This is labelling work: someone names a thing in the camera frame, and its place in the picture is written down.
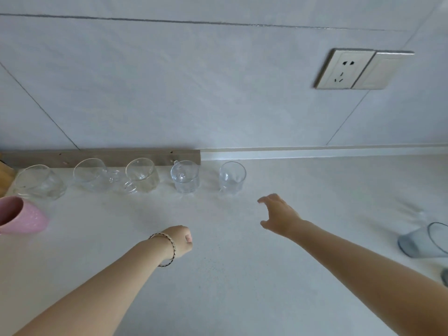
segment table surface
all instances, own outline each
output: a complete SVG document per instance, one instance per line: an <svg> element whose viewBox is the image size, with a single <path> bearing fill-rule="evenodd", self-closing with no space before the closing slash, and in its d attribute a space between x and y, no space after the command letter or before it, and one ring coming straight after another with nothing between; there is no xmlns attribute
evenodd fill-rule
<svg viewBox="0 0 448 336"><path fill-rule="evenodd" d="M46 203L46 231L0 236L0 325L11 335L137 242L190 227L193 251L150 277L116 335L394 335L294 243L262 229L262 195L278 192L322 228L440 281L444 259L414 260L401 233L448 214L447 156L242 161L243 191L218 191L222 162L203 162L201 187L174 189L168 167L147 194L69 186ZM56 169L71 182L70 169Z"/></svg>

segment tile grout line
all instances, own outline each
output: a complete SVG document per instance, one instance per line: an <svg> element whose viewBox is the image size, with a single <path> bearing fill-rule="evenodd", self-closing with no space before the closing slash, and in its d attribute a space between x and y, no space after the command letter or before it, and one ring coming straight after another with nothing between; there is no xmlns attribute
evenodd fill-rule
<svg viewBox="0 0 448 336"><path fill-rule="evenodd" d="M249 26L249 27L278 27L278 28L336 29L336 30L371 30L371 31L379 31L379 32L408 32L408 31L405 30L405 29L377 29L377 28L347 28L347 27L293 26L293 25L286 25L286 24L247 24L247 23L221 22L221 21L152 20L152 19L133 19L133 18L121 18L121 17L99 17L99 16L78 16L78 15L48 15L48 14L13 14L13 13L0 13L0 16L42 17L42 18L81 19L81 20L105 20L105 21L161 22L161 23L192 24L192 25L223 25L223 26Z"/></svg>
<svg viewBox="0 0 448 336"><path fill-rule="evenodd" d="M417 32L420 30L420 28L424 25L424 23L430 18L430 16L434 13L434 11L439 7L439 5L441 5L441 3L443 2L443 0L441 2L439 2L437 5L435 5L433 7L433 9L429 12L429 14L427 16L425 16L425 18L418 24L417 28L415 29L415 31L411 34L411 36L409 37L409 39L406 40L406 42L401 46L400 50L403 50L406 45L415 37L415 35L417 34ZM339 128L336 130L335 134L333 134L333 136L330 138L330 140L328 141L328 143L325 146L328 146L328 144L333 140L333 138L335 137L335 135L339 132L339 130L342 128L342 126L344 126L345 122L350 118L350 116L355 112L355 110L358 108L358 106L361 104L361 102L364 100L364 98L369 94L371 90L368 90L367 93L362 97L361 101L358 102L358 104L355 106L355 108L353 109L353 111L350 112L349 116L344 120L344 122L342 123L342 125L339 126Z"/></svg>
<svg viewBox="0 0 448 336"><path fill-rule="evenodd" d="M70 140L70 142L78 149L81 150L78 146L76 146L76 144L73 142L73 140L71 140L69 138L69 136L62 130L62 128L59 127L59 125L53 120L53 118L51 118L49 116L49 114L47 112L45 112L45 110L42 108L42 106L39 105L39 103L36 101L36 99L33 98L33 96L25 89L25 87L22 86L22 84L19 82L19 80L17 80L14 75L11 74L11 72L8 71L8 69L0 62L0 66L3 67L3 69L11 76L11 78L13 78L17 84L19 84L19 86L26 92L26 94L29 95L29 97L36 103L37 106L39 106L39 108L42 110L42 112L44 112L47 117L53 122L53 124L56 125L56 127L58 127L60 129L60 131L65 135L65 137Z"/></svg>
<svg viewBox="0 0 448 336"><path fill-rule="evenodd" d="M339 132L339 130L342 128L342 126L344 126L345 122L350 118L350 116L353 114L353 112L355 112L355 109L358 108L358 106L361 104L361 102L364 100L364 98L369 94L370 90L367 91L366 94L364 94L364 96L361 98L361 100L356 104L355 108L353 109L353 111L350 112L350 114L348 115L347 118L345 118L344 122L339 126L339 128L336 130L336 132L332 135L332 137L330 138L330 140L328 141L328 143L325 144L325 146L328 146L328 144L330 143L330 141L333 140L333 138L335 137L335 135Z"/></svg>

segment silver bracelet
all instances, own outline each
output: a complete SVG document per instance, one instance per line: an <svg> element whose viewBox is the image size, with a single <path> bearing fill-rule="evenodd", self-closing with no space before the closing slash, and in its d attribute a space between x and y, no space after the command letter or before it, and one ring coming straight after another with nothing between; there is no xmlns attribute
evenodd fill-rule
<svg viewBox="0 0 448 336"><path fill-rule="evenodd" d="M172 261L176 258L176 245L174 244L174 241L172 240L172 238L170 236L168 236L166 233L163 233L163 232L157 232L157 233L151 235L148 239L151 239L152 237L157 236L157 235L167 237L169 239L169 241L171 242L172 249L174 251L173 255L172 255L172 258L170 259L168 264L166 264L166 265L160 265L159 264L160 267L165 267L165 266L170 265L172 263Z"/></svg>

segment white switch panel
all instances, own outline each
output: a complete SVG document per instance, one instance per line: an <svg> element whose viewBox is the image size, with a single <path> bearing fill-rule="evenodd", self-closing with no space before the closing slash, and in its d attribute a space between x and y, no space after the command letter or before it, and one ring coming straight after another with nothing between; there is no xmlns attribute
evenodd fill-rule
<svg viewBox="0 0 448 336"><path fill-rule="evenodd" d="M316 88L320 90L352 88L374 54L374 50L334 49Z"/></svg>
<svg viewBox="0 0 448 336"><path fill-rule="evenodd" d="M353 86L354 90L382 90L400 67L402 61L414 52L378 51Z"/></svg>

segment glass rim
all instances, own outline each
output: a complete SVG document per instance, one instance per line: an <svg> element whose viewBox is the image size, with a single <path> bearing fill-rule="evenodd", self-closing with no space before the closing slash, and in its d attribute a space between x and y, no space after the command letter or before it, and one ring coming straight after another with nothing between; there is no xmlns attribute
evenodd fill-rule
<svg viewBox="0 0 448 336"><path fill-rule="evenodd" d="M177 165L179 165L180 163L183 163L183 162L188 162L188 163L191 163L191 166L196 166L196 175L195 175L191 180L189 180L189 181L184 181L184 182L176 181L176 180L174 180L174 178L173 178L173 176L172 176L172 170L174 169L175 166L177 166ZM177 163L175 163L175 164L172 166L171 171L170 171L170 175L171 175L171 179L172 179L175 183L180 183L180 184L188 184L188 183L191 183L193 180L195 180L196 178L199 177L199 165L198 165L197 163L195 163L194 161L192 161L192 160L181 160L181 161L177 161Z"/></svg>
<svg viewBox="0 0 448 336"><path fill-rule="evenodd" d="M149 159L149 158L145 158L145 157L141 157L141 158L136 158L136 159L134 159L134 160L132 160L131 162L129 162L127 165L126 165L126 168L125 168L125 175L126 175L126 177L128 177L129 179L131 179L132 181L141 181L141 180L144 180L144 179L133 179L133 178L131 178L131 177L129 177L128 176L128 167L129 166L135 166L135 165L131 165L132 163L134 163L134 162L136 162L137 160L140 160L140 159L145 159L145 160L149 160L150 162L151 162L151 164L152 165L148 165L147 167L151 167L152 169L151 169L151 172L149 172L148 174L147 174L147 176L144 178L144 179L147 179L149 176L151 176L153 173L154 173L154 171L155 171L155 164L154 164L154 162L151 160L151 159Z"/></svg>
<svg viewBox="0 0 448 336"><path fill-rule="evenodd" d="M228 162L222 164L221 167L220 167L220 175L221 175L221 169L224 167L224 165L227 165L227 164L230 164L230 163L238 164L238 165L240 165L243 168L243 170L244 170L244 177L243 177L243 179L238 181L238 184L242 183L246 179L247 171L246 171L246 168L243 166L243 164L238 163L238 161L228 161Z"/></svg>
<svg viewBox="0 0 448 336"><path fill-rule="evenodd" d="M440 225L443 225L443 226L445 226L445 227L447 227L447 228L448 228L448 225L443 224L443 223L439 223L439 222L433 222L433 223L431 223L431 224L429 224L429 225L427 226L428 237L429 237L429 239L431 239L431 242L432 242L435 246L437 246L437 248L439 248L443 253L448 254L448 250L444 250L443 248L441 248L441 247L434 241L434 239L433 239L432 236L431 236L430 228L431 228L431 226L434 225L434 224L440 224Z"/></svg>
<svg viewBox="0 0 448 336"><path fill-rule="evenodd" d="M78 168L79 165L81 165L82 163L86 162L87 160L93 160L93 159L94 159L94 160L99 160L101 163L103 163L104 166L102 166L102 168L103 168L104 170L106 170L106 172L107 172L108 168L107 168L106 164L104 163L104 161L102 161L100 158L87 158L87 159L84 159L84 160L80 161L80 162L75 166L75 168L73 169L73 178L74 178L78 183L90 183L91 181L97 179L97 178L100 176L100 174L98 174L95 178L92 178L92 179L89 179L89 180L82 180L82 179L80 179L78 176L76 176L76 174L75 174L76 169L79 170L79 168Z"/></svg>
<svg viewBox="0 0 448 336"><path fill-rule="evenodd" d="M40 167L43 166L42 170L47 171L47 173L45 174L45 177L43 178L43 180L41 181L41 183L42 183L43 181L47 180L47 179L48 179L48 176L49 176L50 173L51 173L51 169L50 169L47 165L44 165L44 164L36 164L36 165L31 165L31 166L29 166L29 167L24 168L23 170L21 170L21 171L19 172L19 174L16 176L16 179L14 179L14 185L15 185L16 187L19 187L19 188L24 188L25 186L18 184L18 180L20 179L21 175L23 175L23 174L25 173L25 171L30 170L30 169L33 169L33 168L35 168L36 166L40 166ZM28 185L28 188L29 188L29 189L33 189L33 188L35 188L36 186L39 186L39 184L33 184L32 186Z"/></svg>

